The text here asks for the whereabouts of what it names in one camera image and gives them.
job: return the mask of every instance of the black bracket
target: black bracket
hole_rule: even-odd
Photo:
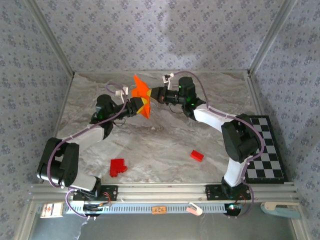
[[[102,193],[108,193],[110,196],[110,201],[117,201],[118,196],[118,186],[117,185],[101,185],[101,194],[94,198],[95,202],[108,202],[108,197]],[[73,195],[74,201],[92,201],[86,194],[82,192],[77,192]]]
[[[243,200],[243,195],[246,200],[251,199],[251,194],[249,188],[242,184],[241,187],[238,189],[237,194],[235,196],[226,196],[224,191],[222,190],[221,184],[210,184],[205,186],[205,193],[206,193],[206,199],[208,201],[214,201],[214,200]]]

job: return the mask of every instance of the orange label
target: orange label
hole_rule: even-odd
[[[152,214],[166,214],[167,207],[166,206],[153,206],[152,207]]]

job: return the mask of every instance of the red toy block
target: red toy block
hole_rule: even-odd
[[[125,165],[125,160],[120,159],[111,159],[110,161],[110,176],[112,178],[117,177],[118,173],[124,173],[128,170],[128,167]]]
[[[200,152],[197,152],[195,150],[192,151],[190,157],[192,157],[193,159],[202,162],[202,159],[204,159],[204,155],[202,155]]]

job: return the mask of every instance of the floral wallpaper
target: floral wallpaper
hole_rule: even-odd
[[[36,0],[74,71],[243,70],[283,0]]]
[[[69,79],[23,0],[0,7],[0,239],[12,240]]]
[[[283,160],[320,239],[320,2],[298,0],[256,73]]]

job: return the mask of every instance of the light blue object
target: light blue object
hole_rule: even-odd
[[[274,210],[267,210],[265,205],[261,205],[261,209],[265,214],[270,214],[274,216],[290,218],[290,219],[301,219],[301,214],[298,211],[295,211],[291,208],[283,208],[283,207],[276,207]]]

